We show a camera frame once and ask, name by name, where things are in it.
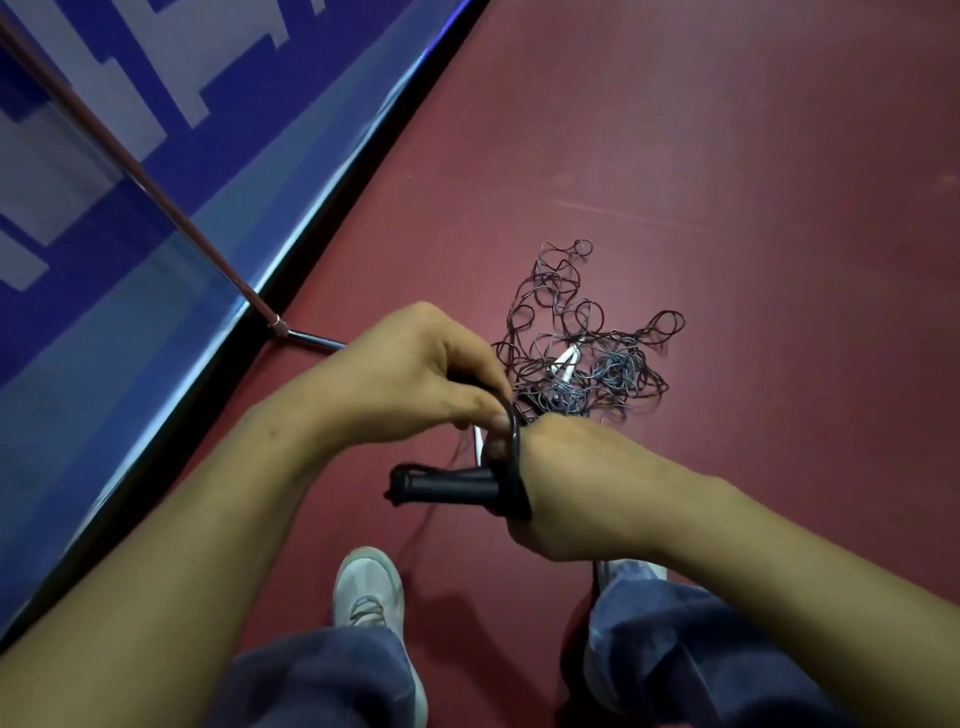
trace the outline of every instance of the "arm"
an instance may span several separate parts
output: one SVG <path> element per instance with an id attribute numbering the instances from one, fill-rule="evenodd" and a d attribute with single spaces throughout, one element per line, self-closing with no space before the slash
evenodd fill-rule
<path id="1" fill-rule="evenodd" d="M 806 531 L 718 478 L 581 418 L 540 418 L 521 469 L 521 544 L 635 558 L 695 580 L 870 725 L 960 725 L 960 608 Z"/>
<path id="2" fill-rule="evenodd" d="M 669 548 L 672 567 L 739 609 L 864 723 L 960 724 L 960 608 L 726 483 L 705 498 L 709 509 Z"/>
<path id="3" fill-rule="evenodd" d="M 31 726 L 198 724 L 307 490 L 359 442 L 503 426 L 490 348 L 418 304 L 251 410 L 131 536 L 0 659 L 0 715 Z"/>

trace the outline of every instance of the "hand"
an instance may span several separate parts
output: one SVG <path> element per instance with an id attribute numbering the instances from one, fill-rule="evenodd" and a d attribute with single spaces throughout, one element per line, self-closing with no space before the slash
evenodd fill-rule
<path id="1" fill-rule="evenodd" d="M 502 405 L 447 372 L 471 375 L 510 399 L 510 383 L 490 345 L 430 303 L 387 316 L 345 349 L 277 393 L 324 415 L 336 449 L 404 440 L 453 423 L 509 432 Z"/>
<path id="2" fill-rule="evenodd" d="M 498 446 L 492 446 L 497 455 Z M 544 415 L 520 436 L 520 474 L 533 509 L 510 535 L 553 561 L 669 563 L 675 537 L 723 483 L 666 460 L 582 417 Z"/>

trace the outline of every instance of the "forearm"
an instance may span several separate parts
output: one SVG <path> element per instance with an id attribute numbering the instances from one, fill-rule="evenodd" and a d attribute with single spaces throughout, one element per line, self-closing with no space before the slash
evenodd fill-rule
<path id="1" fill-rule="evenodd" d="M 869 725 L 957 725 L 960 609 L 714 483 L 670 566 Z"/>
<path id="2" fill-rule="evenodd" d="M 189 725 L 326 459 L 268 400 L 0 661 L 18 726 Z"/>

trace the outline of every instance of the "black rope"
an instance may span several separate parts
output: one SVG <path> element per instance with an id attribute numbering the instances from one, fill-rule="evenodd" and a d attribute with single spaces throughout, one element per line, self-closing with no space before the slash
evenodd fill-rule
<path id="1" fill-rule="evenodd" d="M 533 271 L 516 290 L 507 315 L 507 336 L 493 344 L 517 402 L 528 418 L 544 412 L 588 417 L 598 409 L 624 409 L 632 400 L 659 397 L 669 388 L 647 364 L 686 321 L 678 311 L 661 311 L 636 331 L 604 331 L 599 303 L 579 296 L 575 263 L 593 252 L 589 240 L 569 248 L 544 243 Z M 550 311 L 552 332 L 529 334 L 537 313 Z M 558 363 L 569 347 L 579 348 L 575 364 Z"/>

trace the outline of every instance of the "left hand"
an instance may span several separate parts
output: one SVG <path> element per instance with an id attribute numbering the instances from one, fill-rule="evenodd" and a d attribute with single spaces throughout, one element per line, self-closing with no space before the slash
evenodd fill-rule
<path id="1" fill-rule="evenodd" d="M 512 398 L 490 345 L 430 303 L 402 308 L 345 349 L 288 383 L 277 396 L 324 413 L 336 449 L 404 440 L 453 423 L 509 434 L 503 406 L 489 392 L 446 378 L 473 375 Z"/>

